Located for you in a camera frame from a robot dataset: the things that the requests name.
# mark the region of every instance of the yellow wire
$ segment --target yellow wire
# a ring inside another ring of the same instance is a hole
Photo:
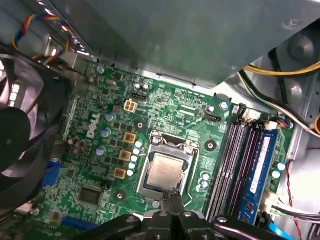
[[[275,76],[275,77],[280,77],[280,76],[294,76],[294,75],[303,75],[303,74],[308,74],[310,72],[316,71],[320,69],[320,61],[316,62],[315,64],[303,68],[301,70],[297,71],[269,71],[269,70],[264,70],[260,68],[255,68],[252,66],[245,66],[243,68],[244,70],[247,70],[252,73],[260,74],[260,75],[267,75],[267,76]]]
[[[320,116],[318,116],[314,121],[314,129],[320,135],[320,129],[318,128],[318,122],[320,122]]]

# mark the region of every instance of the green circuit board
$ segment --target green circuit board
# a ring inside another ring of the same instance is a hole
[[[40,214],[33,219],[59,225],[70,216],[99,225],[121,215],[143,216],[159,209],[161,206],[154,206],[137,193],[152,130],[198,143],[198,163],[193,161],[190,166],[187,182],[190,192],[186,187],[182,199],[185,204],[190,202],[190,194],[193,199],[186,208],[203,212],[219,169],[220,149],[234,105],[215,96],[93,62],[88,62],[85,76],[92,82],[87,84],[84,95],[72,96],[58,137],[64,141],[78,138],[84,145],[77,149],[68,146],[59,159],[62,168],[57,182],[45,189],[46,199],[39,208]],[[126,101],[137,104],[134,110],[124,109]],[[206,118],[208,106],[213,107],[214,119]],[[102,132],[106,131],[108,136],[103,137]],[[273,161],[285,162],[293,129],[279,131]],[[128,134],[134,136],[132,142],[126,140]],[[134,174],[129,176],[126,172],[130,161],[121,160],[120,154],[126,151],[133,155],[136,141],[141,141],[142,147]],[[207,150],[208,141],[214,141],[214,150]],[[120,178],[115,177],[119,170],[124,173]],[[209,175],[208,187],[200,185],[203,173]],[[267,188],[276,192],[278,186],[278,179],[268,178]]]

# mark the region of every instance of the red wire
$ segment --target red wire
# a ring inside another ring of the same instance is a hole
[[[286,178],[287,178],[287,187],[288,187],[288,196],[289,196],[289,204],[293,208],[294,202],[292,200],[291,190],[290,190],[290,164],[293,162],[293,160],[289,160],[285,166],[286,168]],[[297,220],[294,220],[294,224],[296,226],[296,231],[298,232],[300,240],[302,240],[302,234],[299,226],[299,222]]]
[[[306,149],[307,151],[309,150],[320,150],[320,147],[310,147]]]

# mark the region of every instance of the blue ram module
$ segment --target blue ram module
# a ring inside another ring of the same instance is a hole
[[[249,178],[245,184],[238,219],[251,225],[254,225],[257,219],[259,205],[272,164],[277,138],[277,130],[264,131],[262,133],[250,167]]]
[[[92,229],[95,229],[96,227],[98,227],[98,224],[94,224],[91,222],[87,222],[87,221],[83,221],[71,216],[67,216],[65,217],[62,221],[61,221],[61,225],[63,226],[68,226],[68,227],[72,227],[74,229],[78,229],[78,230],[83,230],[83,231],[90,231]]]

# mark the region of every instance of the motherboard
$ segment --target motherboard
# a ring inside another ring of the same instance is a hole
[[[223,213],[254,224],[264,189],[277,193],[294,130],[277,116],[95,62],[85,77],[30,221],[88,231],[161,209],[162,191],[177,188],[209,221]]]

